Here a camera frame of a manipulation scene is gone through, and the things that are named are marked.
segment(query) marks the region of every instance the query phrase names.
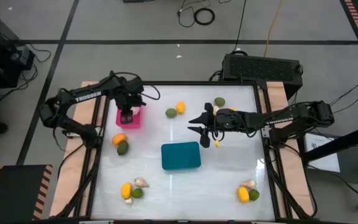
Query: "yellow lemon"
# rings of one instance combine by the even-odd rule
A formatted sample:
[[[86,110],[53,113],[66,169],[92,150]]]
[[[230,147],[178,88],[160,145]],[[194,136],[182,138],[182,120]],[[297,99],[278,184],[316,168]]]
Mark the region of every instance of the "yellow lemon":
[[[245,187],[239,187],[238,196],[242,203],[247,203],[249,201],[249,194]]]
[[[121,196],[124,199],[129,199],[131,197],[131,190],[132,190],[132,185],[130,183],[125,183],[121,187]]]
[[[183,114],[185,112],[185,103],[183,101],[177,103],[177,112],[178,114]]]

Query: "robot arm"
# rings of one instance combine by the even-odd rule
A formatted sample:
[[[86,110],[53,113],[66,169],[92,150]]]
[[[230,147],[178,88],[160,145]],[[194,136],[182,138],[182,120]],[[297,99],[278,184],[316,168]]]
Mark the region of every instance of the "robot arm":
[[[77,133],[81,136],[87,147],[96,147],[100,144],[100,139],[91,124],[81,124],[71,118],[66,113],[68,109],[77,103],[90,100],[99,96],[106,96],[109,100],[115,99],[117,107],[122,111],[121,123],[132,122],[133,106],[146,105],[142,101],[143,81],[140,77],[127,81],[124,77],[118,77],[110,71],[108,77],[99,83],[89,85],[74,90],[60,89],[56,96],[49,98],[39,108],[39,115],[45,127],[61,127],[68,131]]]
[[[236,131],[246,133],[248,137],[253,137],[258,130],[269,124],[293,121],[284,128],[264,129],[264,136],[270,138],[271,145],[286,142],[290,138],[297,137],[300,133],[315,127],[328,127],[334,123],[334,116],[331,107],[323,101],[313,101],[307,103],[296,103],[282,110],[271,113],[248,113],[244,111],[234,111],[230,109],[220,109],[213,114],[213,107],[210,103],[204,106],[206,112],[200,117],[189,121],[191,124],[203,124],[205,127],[188,127],[190,130],[201,134],[200,144],[209,147],[210,140],[208,133],[212,132],[214,140],[218,132]]]

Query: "teal box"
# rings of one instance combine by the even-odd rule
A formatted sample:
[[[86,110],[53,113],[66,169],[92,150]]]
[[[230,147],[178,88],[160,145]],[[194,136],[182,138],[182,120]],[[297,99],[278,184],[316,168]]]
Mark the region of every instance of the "teal box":
[[[164,170],[193,169],[201,166],[198,142],[163,144],[161,146]]]

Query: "concrete floor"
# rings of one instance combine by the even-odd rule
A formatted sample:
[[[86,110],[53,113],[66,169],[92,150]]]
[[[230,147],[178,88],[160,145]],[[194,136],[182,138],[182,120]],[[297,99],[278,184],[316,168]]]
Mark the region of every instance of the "concrete floor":
[[[8,132],[0,135],[0,165],[16,163],[44,83],[49,78],[52,81],[49,89],[45,89],[47,96],[53,96],[61,87],[76,88],[82,81],[99,80],[112,69],[138,73],[144,80],[207,80],[219,69],[224,54],[232,51],[234,45],[184,44],[185,40],[235,40],[242,4],[243,1],[218,4],[217,0],[211,0],[216,20],[210,26],[195,24],[183,28],[176,14],[180,0],[142,4],[123,4],[121,0],[0,1],[0,18],[21,39],[43,40],[43,44],[35,47],[53,53],[48,61],[36,63],[39,76],[28,89],[14,92],[0,104],[0,120],[9,126]],[[248,0],[240,39],[265,40],[277,7],[275,0]],[[72,22],[67,23],[70,11],[74,16]],[[187,13],[181,16],[184,24],[191,22],[191,15]],[[298,101],[329,103],[358,83],[358,43],[354,42],[357,37],[338,0],[286,0],[271,39],[305,40],[297,42],[299,45],[272,43],[267,54],[268,57],[299,60],[303,64],[304,85],[298,92]],[[64,44],[65,40],[78,42]],[[103,44],[80,40],[117,41]],[[176,41],[175,44],[159,41],[122,44],[119,40]],[[333,45],[326,40],[345,42]],[[265,45],[251,41],[238,47],[249,55],[262,56]],[[333,110],[351,104],[357,97],[358,89],[337,103]],[[334,125],[320,130],[343,135],[358,129],[358,102],[335,114],[335,119]],[[61,135],[58,138],[64,146],[65,139]],[[62,151],[52,138],[52,130],[39,121],[24,164],[58,167],[62,157]],[[317,199],[318,218],[358,223],[358,197],[353,192],[330,176],[308,172],[308,177]],[[54,174],[44,217],[47,217],[56,182]]]

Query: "garlic bulb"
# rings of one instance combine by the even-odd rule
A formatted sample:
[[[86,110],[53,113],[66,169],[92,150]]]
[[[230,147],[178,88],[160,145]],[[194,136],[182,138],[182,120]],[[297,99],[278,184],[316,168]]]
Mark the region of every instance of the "garlic bulb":
[[[214,115],[216,115],[216,113],[218,112],[218,110],[219,110],[219,107],[218,106],[214,106]]]
[[[146,180],[144,180],[141,177],[138,177],[138,178],[135,179],[135,186],[136,187],[149,187],[149,185],[146,182]]]
[[[140,111],[140,106],[133,106],[131,110],[133,115],[137,115]]]
[[[250,190],[254,190],[256,188],[256,183],[253,180],[247,180],[240,184],[241,187],[246,187]]]
[[[133,202],[132,198],[125,199],[125,203],[127,203],[127,205],[129,206],[132,206],[132,202]]]

